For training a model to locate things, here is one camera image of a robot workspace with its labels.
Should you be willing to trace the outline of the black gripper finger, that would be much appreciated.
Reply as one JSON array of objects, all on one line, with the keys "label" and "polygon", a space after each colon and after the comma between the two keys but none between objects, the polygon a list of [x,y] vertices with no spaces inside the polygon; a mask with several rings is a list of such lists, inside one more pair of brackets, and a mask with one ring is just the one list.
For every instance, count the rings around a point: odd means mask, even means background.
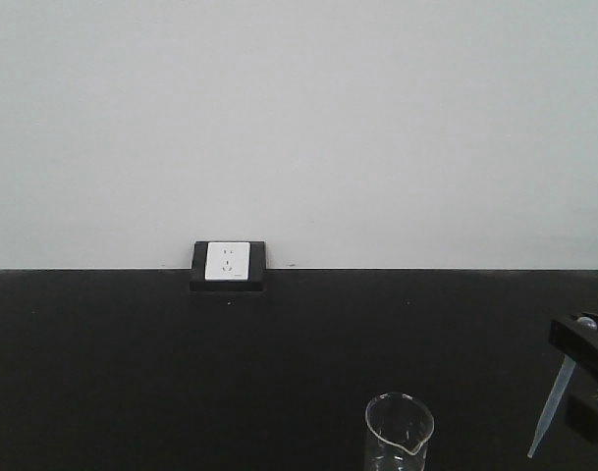
[{"label": "black gripper finger", "polygon": [[582,312],[551,321],[549,343],[598,382],[598,314]]},{"label": "black gripper finger", "polygon": [[572,393],[565,423],[590,443],[598,444],[598,393]]}]

